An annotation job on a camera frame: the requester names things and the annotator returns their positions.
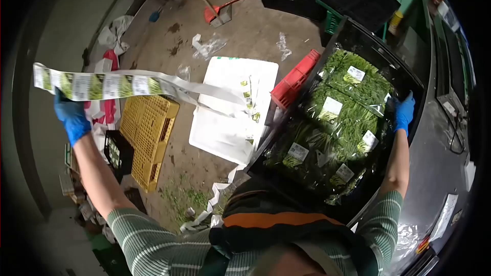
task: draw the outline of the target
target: black plastic tray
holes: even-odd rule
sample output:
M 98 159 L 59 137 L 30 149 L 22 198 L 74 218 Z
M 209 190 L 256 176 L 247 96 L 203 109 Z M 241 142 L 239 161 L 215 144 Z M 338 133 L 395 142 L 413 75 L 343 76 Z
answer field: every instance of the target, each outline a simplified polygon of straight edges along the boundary
M 301 115 L 302 111 L 299 110 L 299 106 L 301 106 L 302 101 L 309 99 L 312 87 L 316 86 L 319 81 L 318 71 L 332 54 L 333 47 L 337 42 L 341 43 L 343 49 L 359 54 L 378 67 L 386 79 L 393 84 L 396 93 L 400 96 L 405 97 L 409 90 L 413 91 L 416 105 L 414 119 L 408 129 L 408 141 L 411 143 L 424 106 L 423 84 L 409 67 L 388 49 L 382 40 L 354 20 L 345 17 L 310 73 L 309 78 L 302 86 L 299 97 L 290 105 L 282 120 L 273 128 L 273 131 L 270 132 L 258 148 L 244 171 L 267 182 L 274 190 L 289 199 L 294 206 L 297 206 L 302 211 L 324 213 L 341 223 L 348 224 L 380 187 L 390 155 L 391 145 L 380 153 L 376 171 L 370 175 L 365 175 L 350 195 L 342 197 L 342 204 L 339 206 L 324 204 L 325 198 L 286 177 L 279 170 L 267 168 L 263 163 L 266 160 L 264 152 L 271 149 L 284 134 L 288 122 L 292 118 L 297 118 Z

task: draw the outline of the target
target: blue latex glove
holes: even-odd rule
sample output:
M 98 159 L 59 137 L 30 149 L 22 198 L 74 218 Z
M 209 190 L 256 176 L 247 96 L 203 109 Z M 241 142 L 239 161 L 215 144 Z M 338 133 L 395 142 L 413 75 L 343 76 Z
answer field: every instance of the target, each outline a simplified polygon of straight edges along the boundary
M 395 122 L 396 127 L 394 132 L 399 129 L 406 131 L 406 136 L 409 136 L 408 125 L 412 121 L 412 113 L 414 112 L 414 104 L 416 101 L 412 96 L 412 91 L 409 92 L 408 97 L 404 101 L 400 102 L 397 98 L 394 98 L 395 104 Z
M 80 138 L 90 132 L 90 122 L 85 118 L 83 102 L 69 100 L 58 88 L 55 88 L 55 91 L 54 112 L 63 123 L 73 147 Z

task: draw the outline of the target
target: orange stripe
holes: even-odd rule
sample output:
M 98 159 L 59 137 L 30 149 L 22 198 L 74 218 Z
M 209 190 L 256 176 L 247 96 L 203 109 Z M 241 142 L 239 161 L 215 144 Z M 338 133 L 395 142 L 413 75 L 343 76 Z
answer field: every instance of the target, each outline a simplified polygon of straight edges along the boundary
M 281 212 L 268 213 L 236 213 L 224 218 L 226 227 L 240 226 L 243 228 L 269 228 L 275 224 L 304 225 L 319 220 L 327 220 L 336 225 L 340 222 L 320 213 Z

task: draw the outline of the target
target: barcode label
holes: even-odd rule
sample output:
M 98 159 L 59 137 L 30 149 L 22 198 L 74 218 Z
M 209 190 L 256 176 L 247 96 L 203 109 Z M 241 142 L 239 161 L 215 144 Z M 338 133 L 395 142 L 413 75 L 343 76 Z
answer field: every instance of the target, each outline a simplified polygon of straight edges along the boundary
M 288 154 L 294 157 L 295 159 L 303 162 L 308 154 L 308 149 L 303 148 L 297 143 L 293 143 L 292 146 L 290 147 L 290 150 L 288 150 Z
M 43 70 L 41 67 L 38 66 L 34 66 L 34 86 L 36 88 L 44 89 Z
M 50 75 L 51 84 L 57 88 L 61 88 L 61 71 L 50 70 Z
M 365 135 L 362 139 L 366 144 L 366 149 L 364 152 L 372 151 L 378 144 L 378 139 L 370 130 L 367 130 L 367 132 L 365 132 Z
M 88 100 L 88 91 L 90 84 L 90 73 L 74 73 L 72 81 L 72 100 L 85 101 Z
M 361 82 L 363 80 L 363 77 L 365 77 L 365 72 L 360 71 L 354 66 L 350 66 L 350 68 L 348 69 L 348 74 L 353 76 L 353 78 L 357 79 L 359 82 Z
M 339 116 L 343 104 L 339 101 L 327 97 L 322 106 L 321 113 L 319 113 L 319 119 L 333 120 Z
M 106 74 L 104 76 L 104 83 L 102 86 L 102 99 L 119 98 L 120 79 L 121 79 L 121 75 L 118 74 Z
M 135 96 L 150 95 L 147 76 L 133 76 L 133 94 Z
M 341 177 L 341 179 L 347 183 L 348 181 L 350 181 L 351 178 L 353 178 L 354 173 L 351 171 L 349 167 L 346 166 L 346 164 L 343 163 L 336 171 L 336 175 Z

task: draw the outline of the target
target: black crate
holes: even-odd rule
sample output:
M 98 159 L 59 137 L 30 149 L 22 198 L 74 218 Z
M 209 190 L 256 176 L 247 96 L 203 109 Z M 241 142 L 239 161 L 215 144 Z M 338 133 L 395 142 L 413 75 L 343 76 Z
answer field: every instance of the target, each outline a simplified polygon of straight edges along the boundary
M 261 0 L 265 8 L 306 17 L 314 21 L 322 21 L 326 10 L 315 3 L 315 0 Z
M 322 69 L 327 58 L 332 54 L 336 42 L 351 52 L 357 53 L 367 61 L 378 67 L 386 79 L 392 83 L 397 94 L 406 96 L 411 89 L 416 99 L 414 107 L 414 120 L 409 124 L 409 144 L 414 137 L 416 127 L 421 117 L 424 106 L 424 86 L 420 80 L 409 70 L 407 65 L 378 37 L 374 36 L 366 28 L 350 18 L 344 17 L 338 26 L 336 33 L 330 39 L 321 58 L 303 84 L 297 100 L 287 109 L 282 121 L 273 128 L 261 146 L 253 155 L 248 166 L 244 169 L 247 174 L 261 179 L 276 190 L 278 194 L 289 199 L 298 209 L 307 212 L 324 213 L 329 217 L 337 219 L 343 224 L 349 224 L 355 216 L 363 210 L 372 196 L 377 192 L 382 183 L 385 167 L 390 155 L 391 143 L 380 150 L 377 155 L 376 171 L 365 175 L 359 181 L 357 188 L 347 196 L 342 197 L 340 206 L 329 206 L 323 202 L 323 198 L 318 193 L 300 185 L 298 182 L 286 177 L 281 170 L 271 169 L 264 165 L 266 157 L 264 153 L 269 151 L 286 132 L 287 124 L 293 119 L 305 117 L 303 110 L 300 109 L 302 102 L 310 98 L 310 92 L 320 81 L 318 72 Z
M 124 175 L 131 174 L 134 152 L 133 147 L 119 130 L 106 131 L 104 155 L 119 183 L 121 183 Z
M 341 15 L 347 15 L 376 32 L 401 6 L 397 0 L 320 0 Z

